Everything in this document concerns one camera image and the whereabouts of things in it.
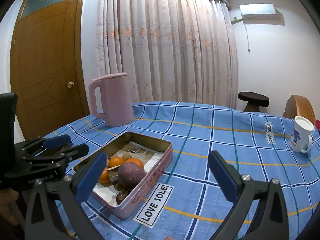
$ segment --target door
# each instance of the door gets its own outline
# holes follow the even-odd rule
[[[81,73],[76,68],[77,57],[81,57],[76,53],[80,37],[75,42],[80,35],[76,33],[80,2],[26,0],[20,9],[12,37],[10,78],[26,140],[45,136],[88,114],[85,95],[81,97],[81,66]]]

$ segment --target curtain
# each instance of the curtain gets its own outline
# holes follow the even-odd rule
[[[100,76],[127,72],[133,102],[236,106],[226,0],[99,0],[97,53]]]

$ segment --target blue tablecloth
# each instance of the blue tablecloth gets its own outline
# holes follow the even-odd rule
[[[232,204],[226,201],[207,166],[209,151],[218,150],[240,174],[255,180],[280,180],[289,215],[290,239],[302,231],[320,199],[320,136],[312,134],[313,145],[306,155],[293,152],[289,141],[293,120],[263,113],[244,113],[223,106],[181,102],[144,102],[133,105],[134,122],[107,127],[102,119],[89,115],[59,128],[49,137],[69,134],[74,145],[86,143],[90,153],[126,131],[163,138],[173,144],[173,161],[159,182],[174,186],[164,210],[151,229],[132,220],[115,217],[92,197],[82,207],[105,239],[202,240],[222,223]],[[274,128],[275,145],[268,144],[265,122]],[[79,163],[69,164],[68,172]],[[244,236],[257,201],[239,232]],[[59,211],[74,233],[63,206]]]

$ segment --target pink tin box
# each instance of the pink tin box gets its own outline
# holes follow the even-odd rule
[[[134,132],[126,132],[120,135],[118,138],[95,152],[104,152],[107,157],[110,158],[113,155],[117,156],[127,143],[136,143],[156,152],[145,164],[145,171],[147,171],[146,176],[119,205],[115,202],[116,192],[114,186],[109,185],[108,187],[104,187],[100,183],[97,183],[92,191],[93,197],[95,197],[102,205],[112,210],[113,213],[121,219],[128,218],[133,213],[141,201],[143,201],[151,191],[153,186],[158,182],[159,178],[172,161],[171,142]],[[86,164],[90,158],[91,157],[88,156],[74,166],[74,171],[77,172],[77,170],[82,165]]]

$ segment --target white air conditioner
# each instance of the white air conditioner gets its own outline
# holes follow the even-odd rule
[[[240,5],[240,10],[243,19],[276,19],[277,13],[271,3],[246,4]]]

